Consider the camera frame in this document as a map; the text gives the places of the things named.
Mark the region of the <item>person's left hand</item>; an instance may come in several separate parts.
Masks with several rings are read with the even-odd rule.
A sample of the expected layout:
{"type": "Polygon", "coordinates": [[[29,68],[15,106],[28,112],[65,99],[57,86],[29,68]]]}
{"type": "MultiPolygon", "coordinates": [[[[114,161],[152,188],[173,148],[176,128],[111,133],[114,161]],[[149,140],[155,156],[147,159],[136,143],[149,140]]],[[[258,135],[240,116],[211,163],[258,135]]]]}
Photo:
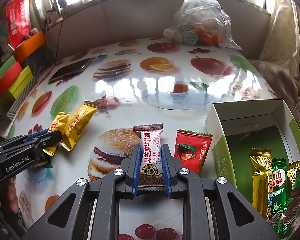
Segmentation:
{"type": "Polygon", "coordinates": [[[8,199],[10,210],[13,213],[18,213],[19,203],[18,203],[17,191],[15,188],[14,178],[11,178],[7,181],[6,197],[8,199]]]}

